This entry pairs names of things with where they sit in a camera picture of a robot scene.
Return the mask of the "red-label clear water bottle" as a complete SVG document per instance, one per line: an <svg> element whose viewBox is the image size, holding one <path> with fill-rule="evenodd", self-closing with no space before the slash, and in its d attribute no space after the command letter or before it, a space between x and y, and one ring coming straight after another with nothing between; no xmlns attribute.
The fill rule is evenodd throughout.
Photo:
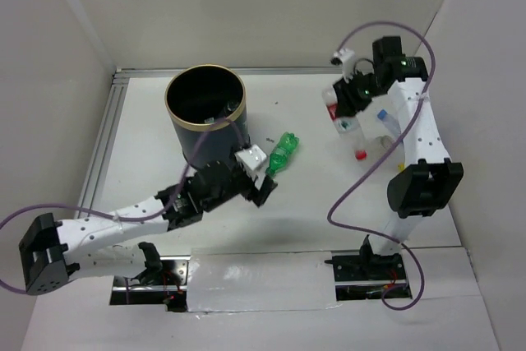
<svg viewBox="0 0 526 351"><path fill-rule="evenodd" d="M366 138L358 118L336 115L338 101L332 86L325 88L321 96L339 137L346 142L357 161L364 160L367 157Z"/></svg>

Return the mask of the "green plastic bottle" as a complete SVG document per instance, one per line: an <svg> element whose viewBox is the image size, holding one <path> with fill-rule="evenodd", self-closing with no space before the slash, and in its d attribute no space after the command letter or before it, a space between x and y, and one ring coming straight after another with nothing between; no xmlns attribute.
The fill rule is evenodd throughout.
<svg viewBox="0 0 526 351"><path fill-rule="evenodd" d="M292 132L285 132L272 150L265 174L273 178L283 171L291 160L299 144L299 138Z"/></svg>

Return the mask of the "large clear crushed bottle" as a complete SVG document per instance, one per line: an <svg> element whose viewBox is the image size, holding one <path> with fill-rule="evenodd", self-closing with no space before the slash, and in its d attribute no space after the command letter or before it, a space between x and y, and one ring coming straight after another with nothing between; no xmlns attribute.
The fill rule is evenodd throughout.
<svg viewBox="0 0 526 351"><path fill-rule="evenodd" d="M219 118L227 118L232 115L240 106L240 102L237 100L229 100L221 109L218 114Z"/></svg>

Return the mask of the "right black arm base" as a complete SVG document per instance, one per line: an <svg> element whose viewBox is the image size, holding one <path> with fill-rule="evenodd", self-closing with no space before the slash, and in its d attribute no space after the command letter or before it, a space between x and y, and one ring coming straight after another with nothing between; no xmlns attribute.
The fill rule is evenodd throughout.
<svg viewBox="0 0 526 351"><path fill-rule="evenodd" d="M324 263L332 268L337 301L381 299L386 290L386 299L412 297L399 252L379 256L362 245L358 252L336 253Z"/></svg>

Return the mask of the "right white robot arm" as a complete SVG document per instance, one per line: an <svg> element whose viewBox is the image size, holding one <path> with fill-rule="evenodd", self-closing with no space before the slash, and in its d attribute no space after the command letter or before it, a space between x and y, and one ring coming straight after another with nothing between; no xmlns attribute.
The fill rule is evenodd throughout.
<svg viewBox="0 0 526 351"><path fill-rule="evenodd" d="M351 50L339 50L332 63L342 67L342 77L332 85L332 117L342 131L356 128L356 116L375 97L386 95L394 105L394 118L404 148L404 169L387 186L393 214L383 230L367 239L371 251L360 256L358 268L368 279L387 268L385 256L395 254L414 228L426 217L444 209L459 185L464 168L454 162L443 145L427 96L430 77L424 60L408 57L398 36L384 36L372 44L371 73L353 72Z"/></svg>

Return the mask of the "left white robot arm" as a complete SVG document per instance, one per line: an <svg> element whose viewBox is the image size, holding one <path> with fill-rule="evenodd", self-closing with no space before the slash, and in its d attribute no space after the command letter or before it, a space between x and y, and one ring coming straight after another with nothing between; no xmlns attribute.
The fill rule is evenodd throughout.
<svg viewBox="0 0 526 351"><path fill-rule="evenodd" d="M163 270L155 245L127 247L126 241L195 224L236 196L262 206L276 186L269 176L256 185L240 164L214 161L140 203L102 216L56 220L41 214L19 243L25 291L42 295L75 279L105 275L153 284Z"/></svg>

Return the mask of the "dark cylindrical bin gold rim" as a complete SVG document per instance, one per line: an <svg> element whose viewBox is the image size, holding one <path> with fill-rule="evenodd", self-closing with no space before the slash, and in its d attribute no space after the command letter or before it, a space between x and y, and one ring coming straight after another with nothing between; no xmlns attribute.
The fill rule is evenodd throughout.
<svg viewBox="0 0 526 351"><path fill-rule="evenodd" d="M218 114L229 100L240 102L227 118ZM249 142L247 92L242 79L230 69L213 64L190 67L178 73L164 94L165 106L182 148L194 169L211 161L231 164L231 150ZM206 118L213 124L204 124Z"/></svg>

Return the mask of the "blue-label clear bottle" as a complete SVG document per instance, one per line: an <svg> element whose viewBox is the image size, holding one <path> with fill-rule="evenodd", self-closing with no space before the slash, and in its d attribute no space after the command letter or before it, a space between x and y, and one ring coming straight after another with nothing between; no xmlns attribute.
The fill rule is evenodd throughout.
<svg viewBox="0 0 526 351"><path fill-rule="evenodd" d="M384 109L382 109L376 116L393 138L399 137L401 134L401 128L398 120L395 117L393 117Z"/></svg>

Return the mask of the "small orange yellow-capped bottle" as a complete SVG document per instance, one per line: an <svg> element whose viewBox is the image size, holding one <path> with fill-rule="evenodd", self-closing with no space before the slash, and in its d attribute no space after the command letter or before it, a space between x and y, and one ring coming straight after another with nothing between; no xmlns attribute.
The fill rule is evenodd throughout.
<svg viewBox="0 0 526 351"><path fill-rule="evenodd" d="M391 136L379 136L377 138L378 142L380 143L381 148L384 151L387 151L395 142L395 140ZM404 155L404 145L400 143L391 154L390 158L395 162L397 165L397 169L399 172L403 171L405 168L404 161L405 161L405 155Z"/></svg>

